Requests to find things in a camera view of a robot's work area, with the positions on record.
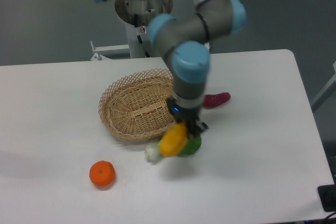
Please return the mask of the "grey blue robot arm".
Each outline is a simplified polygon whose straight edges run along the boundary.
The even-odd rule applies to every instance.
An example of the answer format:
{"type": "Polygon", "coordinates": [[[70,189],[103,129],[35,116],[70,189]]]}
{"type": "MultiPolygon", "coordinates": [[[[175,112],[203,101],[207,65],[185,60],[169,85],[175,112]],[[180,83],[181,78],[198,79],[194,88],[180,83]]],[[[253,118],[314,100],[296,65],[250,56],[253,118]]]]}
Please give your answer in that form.
{"type": "Polygon", "coordinates": [[[167,99],[169,112],[185,123],[189,135],[206,128],[199,118],[210,66],[206,43],[229,35],[246,25],[246,11],[239,0],[193,0],[196,13],[177,20],[163,0],[124,0],[125,21],[145,26],[151,48],[149,56],[161,57],[174,78],[173,94],[167,99]]]}

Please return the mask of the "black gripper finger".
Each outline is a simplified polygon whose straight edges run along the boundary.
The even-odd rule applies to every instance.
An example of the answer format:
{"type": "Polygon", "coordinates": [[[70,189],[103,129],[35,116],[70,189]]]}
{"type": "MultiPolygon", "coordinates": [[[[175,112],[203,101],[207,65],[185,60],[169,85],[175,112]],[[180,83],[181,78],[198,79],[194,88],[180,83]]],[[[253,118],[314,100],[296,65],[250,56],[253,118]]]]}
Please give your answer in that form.
{"type": "Polygon", "coordinates": [[[199,119],[189,120],[187,122],[188,134],[191,136],[200,136],[207,129],[208,125],[199,119]]]}

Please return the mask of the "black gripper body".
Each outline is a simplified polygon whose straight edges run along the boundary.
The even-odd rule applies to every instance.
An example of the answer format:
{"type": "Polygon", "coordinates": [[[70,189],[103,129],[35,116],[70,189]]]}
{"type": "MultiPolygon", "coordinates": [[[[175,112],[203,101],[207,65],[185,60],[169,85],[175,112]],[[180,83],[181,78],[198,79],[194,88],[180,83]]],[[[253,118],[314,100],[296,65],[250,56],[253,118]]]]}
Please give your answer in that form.
{"type": "Polygon", "coordinates": [[[169,97],[166,99],[166,105],[168,111],[171,115],[173,115],[175,121],[177,123],[185,123],[187,128],[187,122],[189,120],[199,119],[199,113],[201,111],[201,107],[197,106],[194,108],[184,108],[177,104],[177,100],[173,97],[169,97]]]}

